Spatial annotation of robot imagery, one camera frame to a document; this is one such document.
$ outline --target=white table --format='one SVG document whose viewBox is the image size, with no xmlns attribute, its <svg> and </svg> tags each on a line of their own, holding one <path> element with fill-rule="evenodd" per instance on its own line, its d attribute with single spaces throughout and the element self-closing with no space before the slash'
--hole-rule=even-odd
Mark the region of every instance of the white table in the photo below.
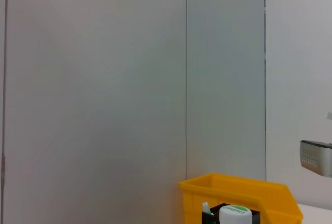
<svg viewBox="0 0 332 224">
<path fill-rule="evenodd" d="M 331 224 L 332 211 L 317 207 L 309 207 L 300 205 L 299 207 L 303 213 L 302 224 Z"/>
</svg>

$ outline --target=vertical gap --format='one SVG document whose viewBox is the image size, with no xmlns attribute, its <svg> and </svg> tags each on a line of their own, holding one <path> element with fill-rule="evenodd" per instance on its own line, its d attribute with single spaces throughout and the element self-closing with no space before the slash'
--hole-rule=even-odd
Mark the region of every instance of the vertical gap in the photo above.
<svg viewBox="0 0 332 224">
<path fill-rule="evenodd" d="M 186 125 L 186 127 L 185 127 L 185 131 L 186 131 L 186 179 L 187 179 L 187 46 L 188 46 L 188 44 L 187 44 L 187 26 L 188 26 L 188 18 L 187 18 L 187 16 L 188 16 L 188 9 L 187 9 L 187 4 L 188 4 L 188 0 L 186 0 L 186 24 L 185 24 L 185 27 L 186 27 L 186 37 L 185 37 L 185 39 L 186 39 L 186 47 L 185 47 L 185 49 L 186 49 L 186 51 L 185 51 L 185 65 L 186 65 L 186 72 L 185 72 L 185 76 L 186 76 L 186 78 L 185 78 L 185 83 L 186 83 L 186 85 L 185 85 L 185 90 L 186 90 L 186 92 L 185 92 L 185 108 L 186 108 L 186 110 L 185 110 L 185 114 L 186 114 L 186 117 L 185 117 L 185 125 Z"/>
<path fill-rule="evenodd" d="M 5 0 L 5 33 L 4 33 L 4 78 L 3 78 L 3 115 L 2 115 L 2 157 L 5 157 L 5 100 L 6 100 L 6 67 L 7 67 L 7 25 L 8 0 Z M 4 187 L 1 187 L 1 224 L 4 223 Z"/>
<path fill-rule="evenodd" d="M 267 135 L 266 135 L 266 0 L 264 0 L 264 109 L 265 109 L 265 180 L 267 180 Z"/>
</svg>

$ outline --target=yellow plastic bin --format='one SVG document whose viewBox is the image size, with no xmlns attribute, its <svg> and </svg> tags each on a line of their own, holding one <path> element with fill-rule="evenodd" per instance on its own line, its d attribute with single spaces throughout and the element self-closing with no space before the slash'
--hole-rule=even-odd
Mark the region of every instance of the yellow plastic bin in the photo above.
<svg viewBox="0 0 332 224">
<path fill-rule="evenodd" d="M 303 215 L 288 187 L 283 184 L 218 174 L 183 181 L 185 224 L 201 224 L 202 203 L 222 203 L 260 211 L 261 224 L 301 224 Z"/>
</svg>

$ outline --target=white bottle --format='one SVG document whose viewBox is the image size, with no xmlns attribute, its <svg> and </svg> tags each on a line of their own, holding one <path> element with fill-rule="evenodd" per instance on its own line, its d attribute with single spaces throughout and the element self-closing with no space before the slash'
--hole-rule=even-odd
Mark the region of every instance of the white bottle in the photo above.
<svg viewBox="0 0 332 224">
<path fill-rule="evenodd" d="M 249 208 L 223 206 L 219 211 L 220 224 L 252 224 L 253 214 Z"/>
</svg>

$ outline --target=black container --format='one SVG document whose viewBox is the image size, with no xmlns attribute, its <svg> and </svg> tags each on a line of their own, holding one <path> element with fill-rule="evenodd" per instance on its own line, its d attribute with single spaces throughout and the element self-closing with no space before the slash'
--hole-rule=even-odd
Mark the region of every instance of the black container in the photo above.
<svg viewBox="0 0 332 224">
<path fill-rule="evenodd" d="M 220 224 L 219 221 L 219 210 L 223 206 L 228 206 L 229 204 L 223 203 L 218 206 L 210 208 L 213 215 L 202 212 L 202 224 Z M 253 214 L 253 224 L 260 224 L 260 212 L 251 210 Z"/>
</svg>

